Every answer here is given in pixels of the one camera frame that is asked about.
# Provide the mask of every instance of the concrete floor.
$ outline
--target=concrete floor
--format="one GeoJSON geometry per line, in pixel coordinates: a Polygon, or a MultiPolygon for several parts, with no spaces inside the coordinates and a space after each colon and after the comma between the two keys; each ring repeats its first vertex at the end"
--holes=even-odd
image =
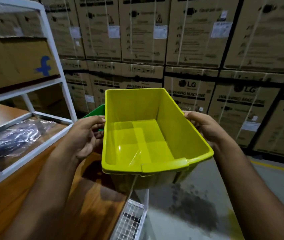
{"type": "MultiPolygon", "coordinates": [[[[253,165],[284,203],[284,164],[253,161],[259,163],[253,165]]],[[[132,197],[143,199],[143,195],[141,190],[132,197]]],[[[200,163],[181,184],[150,189],[149,210],[140,239],[244,239],[213,159],[200,163]]]]}

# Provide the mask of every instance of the yellow plastic bin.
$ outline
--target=yellow plastic bin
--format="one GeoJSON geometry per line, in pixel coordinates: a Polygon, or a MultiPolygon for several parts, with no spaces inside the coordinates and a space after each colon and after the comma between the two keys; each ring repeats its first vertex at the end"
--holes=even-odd
{"type": "Polygon", "coordinates": [[[120,191],[184,179],[213,150],[164,88],[105,93],[102,170],[120,191]]]}

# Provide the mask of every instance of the blue logo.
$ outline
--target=blue logo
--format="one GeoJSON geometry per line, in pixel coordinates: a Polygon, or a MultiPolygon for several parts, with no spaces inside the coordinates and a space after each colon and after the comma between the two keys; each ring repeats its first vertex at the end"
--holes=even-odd
{"type": "Polygon", "coordinates": [[[48,56],[42,56],[41,58],[41,67],[36,68],[35,70],[37,72],[43,73],[43,76],[49,76],[49,71],[51,70],[51,67],[46,64],[46,62],[50,60],[50,57],[48,56]]]}

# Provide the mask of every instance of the yellow floor line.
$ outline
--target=yellow floor line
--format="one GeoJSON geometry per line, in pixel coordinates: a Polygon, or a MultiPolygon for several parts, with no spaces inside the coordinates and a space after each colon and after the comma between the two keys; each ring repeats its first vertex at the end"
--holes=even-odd
{"type": "Polygon", "coordinates": [[[273,165],[270,165],[270,164],[266,164],[266,163],[262,163],[262,162],[257,162],[257,161],[252,161],[252,160],[251,160],[251,162],[254,163],[254,164],[257,164],[257,165],[261,165],[261,166],[265,166],[265,167],[268,167],[268,168],[278,169],[278,170],[284,171],[284,168],[283,168],[283,167],[273,166],[273,165]]]}

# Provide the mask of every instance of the warning symbol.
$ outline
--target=warning symbol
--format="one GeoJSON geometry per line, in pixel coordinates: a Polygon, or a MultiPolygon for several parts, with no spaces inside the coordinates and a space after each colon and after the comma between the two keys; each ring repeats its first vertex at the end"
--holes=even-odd
{"type": "Polygon", "coordinates": [[[114,20],[113,20],[112,16],[107,15],[107,17],[108,17],[109,24],[114,24],[114,20]]]}
{"type": "Polygon", "coordinates": [[[161,18],[161,15],[160,15],[160,14],[159,14],[158,17],[156,18],[155,23],[157,23],[157,24],[162,23],[162,18],[161,18]]]}

